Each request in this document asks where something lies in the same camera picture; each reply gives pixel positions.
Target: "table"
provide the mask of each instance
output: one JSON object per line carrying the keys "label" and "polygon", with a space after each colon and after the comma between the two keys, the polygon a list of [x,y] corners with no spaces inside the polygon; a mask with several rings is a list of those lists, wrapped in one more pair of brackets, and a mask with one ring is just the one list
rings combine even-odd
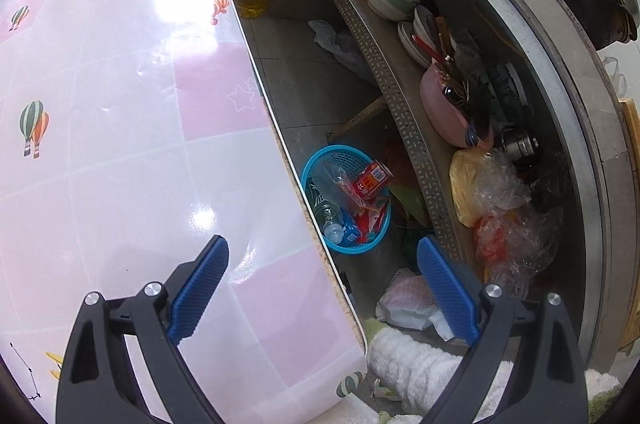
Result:
{"label": "table", "polygon": [[229,268],[179,349],[216,410],[302,424],[338,402],[366,373],[362,331],[232,0],[0,0],[0,17],[0,354],[33,407],[54,421],[87,292],[134,295],[213,234]]}

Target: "white towel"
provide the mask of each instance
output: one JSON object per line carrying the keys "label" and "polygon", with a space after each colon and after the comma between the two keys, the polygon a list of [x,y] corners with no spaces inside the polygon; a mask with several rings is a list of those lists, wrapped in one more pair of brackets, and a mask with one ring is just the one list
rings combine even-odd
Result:
{"label": "white towel", "polygon": [[[418,343],[387,327],[380,330],[369,344],[367,360],[385,386],[394,390],[411,411],[424,415],[444,390],[462,357]],[[501,362],[475,421],[494,414],[512,368],[512,362]],[[585,379],[589,399],[620,384],[615,377],[594,370],[585,372]]]}
{"label": "white towel", "polygon": [[[388,424],[420,424],[419,415],[398,415]],[[353,393],[308,424],[378,424],[378,414]]]}

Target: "metal screw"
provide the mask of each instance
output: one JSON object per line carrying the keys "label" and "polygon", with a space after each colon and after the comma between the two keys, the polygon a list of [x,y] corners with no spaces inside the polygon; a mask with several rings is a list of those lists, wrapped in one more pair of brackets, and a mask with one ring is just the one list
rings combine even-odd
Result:
{"label": "metal screw", "polygon": [[555,292],[550,292],[549,294],[547,294],[546,300],[552,305],[559,305],[562,302],[562,298],[560,297],[560,295],[556,294]]}
{"label": "metal screw", "polygon": [[87,305],[95,305],[100,300],[100,295],[97,292],[89,292],[84,297],[84,302]]}
{"label": "metal screw", "polygon": [[484,291],[489,298],[499,298],[502,296],[502,289],[493,283],[484,287]]}
{"label": "metal screw", "polygon": [[147,283],[145,285],[145,294],[147,296],[157,296],[162,290],[162,285],[160,285],[157,281],[152,283]]}

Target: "blue plastic basket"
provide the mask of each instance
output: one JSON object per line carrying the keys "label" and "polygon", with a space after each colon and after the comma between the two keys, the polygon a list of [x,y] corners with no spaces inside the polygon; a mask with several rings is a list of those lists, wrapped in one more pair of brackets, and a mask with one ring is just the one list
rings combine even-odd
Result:
{"label": "blue plastic basket", "polygon": [[[364,168],[366,168],[370,162],[372,162],[372,159],[367,157],[363,152],[361,152],[359,149],[352,148],[351,146],[336,144],[334,146],[327,146],[325,148],[322,148],[321,150],[318,150],[316,153],[314,153],[314,155],[306,163],[305,168],[302,170],[300,183],[305,189],[305,195],[309,176],[321,160],[339,165],[347,172],[347,175],[351,180],[355,179],[360,174],[360,172]],[[389,190],[387,188],[384,188],[383,192],[387,195],[389,194]],[[351,247],[341,247],[340,245],[329,242],[326,238],[324,239],[324,242],[326,243],[326,246],[328,248],[336,250],[338,252],[342,252],[344,254],[361,254],[373,249],[377,244],[380,243],[380,240],[382,240],[386,233],[386,230],[389,227],[390,221],[391,204],[386,207],[386,213],[384,219],[382,220],[382,225],[380,226],[380,232],[376,235],[372,242],[369,242],[368,244],[355,244]]]}

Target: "pink bowl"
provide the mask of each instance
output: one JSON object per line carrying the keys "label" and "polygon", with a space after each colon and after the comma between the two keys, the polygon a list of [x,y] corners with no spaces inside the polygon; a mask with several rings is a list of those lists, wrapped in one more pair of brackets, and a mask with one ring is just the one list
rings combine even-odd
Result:
{"label": "pink bowl", "polygon": [[[442,91],[445,85],[442,73],[431,65],[420,81],[420,100],[433,127],[452,146],[467,148],[466,128],[468,122],[460,111],[453,106]],[[480,140],[478,146],[489,149],[494,145],[494,133],[489,127],[487,139]]]}

